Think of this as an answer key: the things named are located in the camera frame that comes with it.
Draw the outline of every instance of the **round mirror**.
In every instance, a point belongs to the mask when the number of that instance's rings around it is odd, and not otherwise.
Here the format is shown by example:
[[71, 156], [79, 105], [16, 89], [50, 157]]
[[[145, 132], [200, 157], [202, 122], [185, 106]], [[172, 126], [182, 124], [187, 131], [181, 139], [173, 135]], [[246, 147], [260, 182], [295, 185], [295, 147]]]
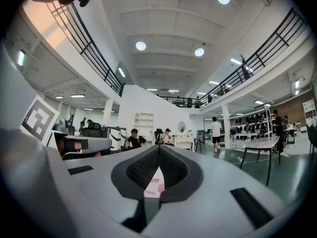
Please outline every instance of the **round mirror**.
[[178, 127], [177, 127], [178, 131], [180, 133], [183, 133], [186, 129], [186, 125], [183, 121], [180, 121], [179, 124], [178, 124]]

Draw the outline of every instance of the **brick wall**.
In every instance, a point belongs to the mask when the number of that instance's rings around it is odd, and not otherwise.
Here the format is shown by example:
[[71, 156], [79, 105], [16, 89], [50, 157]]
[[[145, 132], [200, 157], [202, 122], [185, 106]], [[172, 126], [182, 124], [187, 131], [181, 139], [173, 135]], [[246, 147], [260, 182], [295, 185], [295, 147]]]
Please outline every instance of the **brick wall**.
[[280, 104], [278, 106], [275, 106], [271, 109], [271, 113], [273, 110], [277, 110], [278, 114], [280, 116], [288, 116], [289, 122], [291, 124], [300, 122], [301, 127], [306, 126], [306, 119], [305, 119], [305, 113], [304, 113], [304, 107], [303, 103], [306, 101], [309, 101], [311, 99], [314, 99], [315, 106], [316, 106], [316, 99], [313, 90], [300, 95], [297, 98], [294, 98], [288, 102], [285, 102], [283, 104]]

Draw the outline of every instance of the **black shorts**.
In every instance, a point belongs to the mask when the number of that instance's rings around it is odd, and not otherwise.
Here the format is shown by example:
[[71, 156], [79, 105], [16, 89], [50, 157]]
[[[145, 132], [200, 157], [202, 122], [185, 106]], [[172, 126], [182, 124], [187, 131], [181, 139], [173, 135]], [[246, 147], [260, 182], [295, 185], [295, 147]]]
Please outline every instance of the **black shorts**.
[[212, 143], [216, 144], [216, 142], [220, 143], [220, 137], [212, 137]]

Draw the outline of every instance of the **black metal railing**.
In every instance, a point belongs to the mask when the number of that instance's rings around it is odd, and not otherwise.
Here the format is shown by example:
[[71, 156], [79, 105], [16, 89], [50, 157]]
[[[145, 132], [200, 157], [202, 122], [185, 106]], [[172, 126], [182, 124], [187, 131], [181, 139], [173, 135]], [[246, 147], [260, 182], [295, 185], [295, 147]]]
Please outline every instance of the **black metal railing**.
[[122, 95], [123, 84], [111, 70], [109, 64], [90, 36], [75, 5], [61, 5], [54, 1], [47, 3], [51, 14], [64, 34], [86, 60], [90, 67], [118, 94]]
[[183, 97], [169, 97], [159, 96], [168, 102], [180, 107], [180, 108], [196, 108], [199, 109], [202, 105], [200, 99], [183, 98]]
[[260, 48], [200, 99], [201, 105], [204, 106], [220, 98], [270, 64], [301, 35], [307, 25], [307, 22], [291, 8], [278, 28]]

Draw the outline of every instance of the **man in black shirt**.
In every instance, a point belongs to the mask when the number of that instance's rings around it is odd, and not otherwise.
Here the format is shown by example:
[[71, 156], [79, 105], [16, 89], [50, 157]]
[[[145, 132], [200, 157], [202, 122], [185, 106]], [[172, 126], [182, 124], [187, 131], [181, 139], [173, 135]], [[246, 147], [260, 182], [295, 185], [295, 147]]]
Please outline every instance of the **man in black shirt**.
[[278, 115], [277, 110], [273, 111], [273, 116], [275, 117], [275, 124], [273, 125], [273, 127], [276, 129], [276, 135], [279, 136], [277, 149], [280, 150], [281, 155], [288, 157], [288, 155], [284, 153], [284, 150], [283, 150], [283, 140], [282, 140], [283, 127], [282, 127], [281, 117]]
[[132, 129], [131, 130], [131, 136], [128, 138], [127, 142], [125, 143], [125, 146], [127, 149], [136, 149], [142, 146], [145, 146], [146, 139], [142, 136], [138, 136], [138, 130]]

